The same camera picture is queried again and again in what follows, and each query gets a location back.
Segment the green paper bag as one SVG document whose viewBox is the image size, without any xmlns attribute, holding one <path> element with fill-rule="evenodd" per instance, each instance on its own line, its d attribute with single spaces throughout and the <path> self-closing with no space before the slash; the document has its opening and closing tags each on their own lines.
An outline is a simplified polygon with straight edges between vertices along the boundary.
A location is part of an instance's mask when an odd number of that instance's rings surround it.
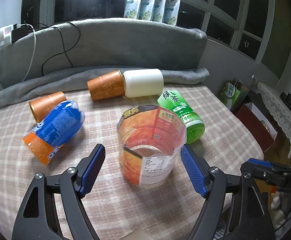
<svg viewBox="0 0 291 240">
<path fill-rule="evenodd" d="M 226 81 L 219 95 L 219 100 L 231 111 L 235 112 L 241 107 L 249 89 L 241 80 Z"/>
</svg>

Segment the orange paper cup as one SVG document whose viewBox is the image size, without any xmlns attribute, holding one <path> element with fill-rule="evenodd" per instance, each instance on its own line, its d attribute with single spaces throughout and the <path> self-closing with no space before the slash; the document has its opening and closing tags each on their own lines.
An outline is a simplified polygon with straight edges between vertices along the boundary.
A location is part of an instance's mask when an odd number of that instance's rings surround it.
<svg viewBox="0 0 291 240">
<path fill-rule="evenodd" d="M 94 102 L 125 95 L 124 81 L 120 70 L 88 81 L 87 87 Z"/>
<path fill-rule="evenodd" d="M 66 101 L 63 92 L 56 92 L 29 102 L 36 123 L 41 122 L 59 103 Z"/>
</svg>

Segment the grey blanket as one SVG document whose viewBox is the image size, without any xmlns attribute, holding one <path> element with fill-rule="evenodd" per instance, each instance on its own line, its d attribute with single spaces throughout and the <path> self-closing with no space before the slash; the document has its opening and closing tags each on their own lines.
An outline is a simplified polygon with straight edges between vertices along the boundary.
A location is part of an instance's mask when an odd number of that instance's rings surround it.
<svg viewBox="0 0 291 240">
<path fill-rule="evenodd" d="M 166 83 L 195 85 L 207 43 L 199 29 L 106 18 L 58 24 L 0 46 L 0 107 L 86 88 L 113 70 L 159 69 Z"/>
</svg>

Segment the black power adapter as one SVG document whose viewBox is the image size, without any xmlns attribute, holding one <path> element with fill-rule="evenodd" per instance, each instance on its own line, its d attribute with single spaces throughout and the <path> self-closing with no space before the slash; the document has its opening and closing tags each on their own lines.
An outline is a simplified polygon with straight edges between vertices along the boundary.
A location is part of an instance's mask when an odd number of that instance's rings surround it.
<svg viewBox="0 0 291 240">
<path fill-rule="evenodd" d="M 15 28 L 11 31 L 11 42 L 14 43 L 17 40 L 27 36 L 29 33 L 28 26 L 21 26 L 19 28 Z"/>
</svg>

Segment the plaid checkered mat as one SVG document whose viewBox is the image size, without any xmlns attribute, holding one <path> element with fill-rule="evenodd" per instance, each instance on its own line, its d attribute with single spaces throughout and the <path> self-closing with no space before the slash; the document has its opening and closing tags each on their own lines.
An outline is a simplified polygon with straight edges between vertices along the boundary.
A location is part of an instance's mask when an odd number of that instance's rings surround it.
<svg viewBox="0 0 291 240">
<path fill-rule="evenodd" d="M 191 146 L 210 166 L 241 174 L 242 163 L 263 159 L 252 134 L 204 85 L 167 86 L 177 90 L 203 119 L 205 133 Z M 188 178 L 178 156 L 164 183 L 138 187 L 128 183 L 120 170 L 117 123 L 127 109 L 157 105 L 158 96 L 112 98 L 93 103 L 88 90 L 65 93 L 85 113 L 79 133 L 47 165 L 42 165 L 22 138 L 35 126 L 28 102 L 0 109 L 0 232 L 11 239 L 22 199 L 37 172 L 60 174 L 76 166 L 97 143 L 106 158 L 91 193 L 82 200 L 100 239 L 120 239 L 135 229 L 154 239 L 186 239 L 204 203 Z"/>
</svg>

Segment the green tea cup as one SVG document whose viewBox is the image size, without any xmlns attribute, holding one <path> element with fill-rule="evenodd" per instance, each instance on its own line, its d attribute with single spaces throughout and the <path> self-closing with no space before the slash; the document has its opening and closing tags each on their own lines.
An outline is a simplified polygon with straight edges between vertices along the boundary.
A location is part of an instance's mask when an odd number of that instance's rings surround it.
<svg viewBox="0 0 291 240">
<path fill-rule="evenodd" d="M 205 125 L 201 117 L 190 107 L 177 90 L 165 90 L 158 98 L 161 107 L 177 114 L 187 129 L 187 143 L 191 144 L 201 138 Z"/>
</svg>

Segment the red cardboard box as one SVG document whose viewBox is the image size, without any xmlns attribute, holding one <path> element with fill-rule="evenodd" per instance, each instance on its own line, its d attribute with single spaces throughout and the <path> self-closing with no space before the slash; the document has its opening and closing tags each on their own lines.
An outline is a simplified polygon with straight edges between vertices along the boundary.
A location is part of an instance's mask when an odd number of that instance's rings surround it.
<svg viewBox="0 0 291 240">
<path fill-rule="evenodd" d="M 263 152 L 275 142 L 277 130 L 252 102 L 243 104 L 236 117 L 250 131 Z"/>
</svg>

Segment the white plastic cup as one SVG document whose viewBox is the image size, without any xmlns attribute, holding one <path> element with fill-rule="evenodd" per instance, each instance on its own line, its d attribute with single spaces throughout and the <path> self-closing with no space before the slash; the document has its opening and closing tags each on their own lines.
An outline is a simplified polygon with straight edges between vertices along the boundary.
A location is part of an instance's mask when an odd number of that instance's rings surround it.
<svg viewBox="0 0 291 240">
<path fill-rule="evenodd" d="M 127 70 L 123 78 L 128 98 L 160 95 L 164 89 L 164 77 L 159 69 Z"/>
</svg>

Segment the white power strip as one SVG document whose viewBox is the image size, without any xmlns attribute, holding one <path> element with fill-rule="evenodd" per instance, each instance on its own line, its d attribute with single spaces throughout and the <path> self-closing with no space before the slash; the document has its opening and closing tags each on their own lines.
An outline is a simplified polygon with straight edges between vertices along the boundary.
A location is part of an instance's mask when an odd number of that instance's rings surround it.
<svg viewBox="0 0 291 240">
<path fill-rule="evenodd" d="M 6 47 L 12 44 L 12 31 L 16 27 L 16 24 L 10 24 L 0 28 L 0 46 Z"/>
</svg>

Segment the white lace cloth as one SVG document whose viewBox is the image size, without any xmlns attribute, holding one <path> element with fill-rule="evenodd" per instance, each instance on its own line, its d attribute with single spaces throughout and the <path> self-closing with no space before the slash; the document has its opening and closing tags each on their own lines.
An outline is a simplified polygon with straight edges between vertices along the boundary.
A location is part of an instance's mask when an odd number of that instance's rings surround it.
<svg viewBox="0 0 291 240">
<path fill-rule="evenodd" d="M 261 81 L 256 81 L 255 90 L 261 94 L 266 109 L 291 143 L 291 111 L 281 100 L 280 93 Z"/>
</svg>

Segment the clear cup orange label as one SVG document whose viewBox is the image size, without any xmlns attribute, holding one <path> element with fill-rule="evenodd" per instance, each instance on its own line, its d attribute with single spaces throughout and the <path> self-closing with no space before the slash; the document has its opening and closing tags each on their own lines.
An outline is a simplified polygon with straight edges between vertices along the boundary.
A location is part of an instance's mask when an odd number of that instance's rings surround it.
<svg viewBox="0 0 291 240">
<path fill-rule="evenodd" d="M 164 181 L 187 141 L 186 126 L 158 105 L 126 110 L 117 125 L 119 164 L 124 178 L 138 186 Z"/>
</svg>

